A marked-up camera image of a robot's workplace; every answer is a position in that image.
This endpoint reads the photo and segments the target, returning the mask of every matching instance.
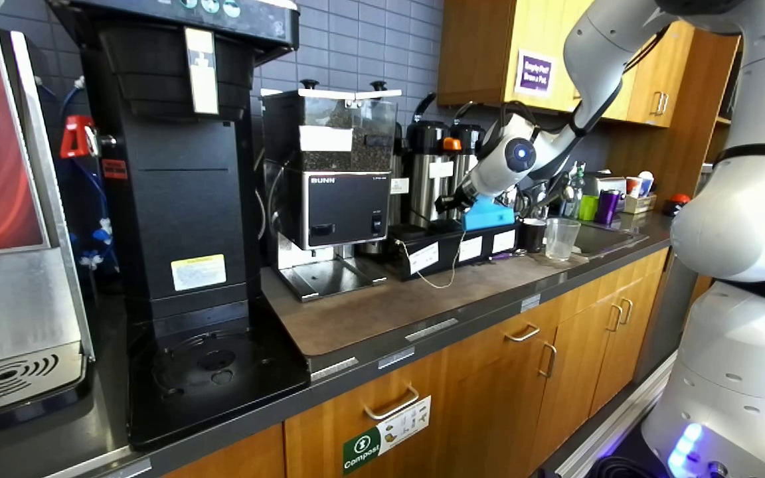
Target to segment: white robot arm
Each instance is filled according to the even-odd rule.
[[[507,112],[459,193],[495,197],[561,161],[612,103],[626,60],[674,18],[743,35],[723,161],[672,222],[677,259],[734,283],[694,306],[644,439],[672,474],[765,474],[765,0],[595,0],[567,39],[581,92],[572,123],[539,132]]]
[[[650,0],[599,0],[567,36],[564,60],[581,95],[572,123],[547,132],[532,125],[516,107],[490,127],[479,150],[479,168],[456,188],[456,204],[475,197],[496,197],[521,177],[564,161],[572,145],[595,127],[621,87],[626,64],[672,24]]]

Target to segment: cabinet handle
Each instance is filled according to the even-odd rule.
[[[633,301],[629,301],[629,297],[621,297],[621,318],[620,318],[621,327],[629,324],[629,314],[633,314]]]
[[[621,306],[612,302],[612,324],[605,327],[605,332],[620,332],[621,315],[625,315]]]
[[[653,107],[650,107],[653,117],[660,113],[662,95],[664,95],[662,89],[653,89]]]
[[[504,334],[504,340],[510,340],[510,343],[525,343],[525,340],[537,338],[539,332],[541,332],[539,327],[529,324],[525,332],[521,332],[521,334]]]
[[[547,362],[547,368],[539,368],[539,375],[552,376],[552,368],[557,366],[557,358],[561,358],[561,347],[552,343],[544,343],[544,347],[551,350],[551,362]]]
[[[669,101],[672,101],[672,95],[669,95],[669,92],[664,92],[664,107],[660,108],[662,113],[666,113],[666,112],[669,112]]]
[[[370,405],[362,405],[362,409],[363,409],[363,413],[366,413],[370,419],[383,421],[383,419],[387,419],[387,416],[398,413],[401,409],[407,409],[407,405],[411,405],[411,404],[419,401],[419,393],[418,393],[411,384],[407,384],[407,389],[409,389],[409,397],[401,401],[398,405],[391,405],[391,409],[386,409],[386,412],[373,412]]]

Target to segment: wooden cabinet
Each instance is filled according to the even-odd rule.
[[[681,79],[694,43],[694,26],[677,20],[664,39],[625,75],[620,99],[605,119],[666,127],[672,123]]]
[[[426,396],[431,424],[348,474],[532,474],[633,379],[664,257],[666,249],[612,270],[174,478],[338,478],[354,439],[378,427],[379,413]]]
[[[178,468],[171,478],[285,478],[282,424],[265,427],[200,463]]]
[[[556,366],[561,301],[512,315],[448,347],[443,478],[523,478],[537,469],[532,441]]]
[[[717,123],[739,39],[694,28],[681,95],[669,127],[603,125],[616,174],[650,170],[657,210],[677,192],[697,192],[705,158],[717,157],[726,125]]]
[[[442,416],[447,416],[447,352],[434,352],[285,421],[286,478],[344,474],[345,443],[374,427],[386,413],[418,396],[431,396],[431,424],[387,453],[357,468],[354,478],[438,474]]]
[[[605,301],[605,347],[600,355],[589,413],[603,409],[636,375],[664,259],[666,253],[660,253],[621,269],[621,287]]]
[[[544,388],[533,463],[544,463],[633,379],[664,257],[666,249],[564,297],[557,366]]]
[[[438,103],[523,101],[572,112],[579,92],[564,64],[564,43],[593,0],[447,0]],[[694,28],[674,24],[629,75],[608,119],[669,125]]]

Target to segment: green sticker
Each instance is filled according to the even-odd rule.
[[[344,445],[344,469],[351,473],[366,463],[373,463],[374,456],[379,456],[379,429],[370,427],[362,436],[345,441]]]

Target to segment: purple sign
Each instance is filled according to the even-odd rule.
[[[552,60],[537,56],[521,56],[519,87],[523,92],[547,92]]]

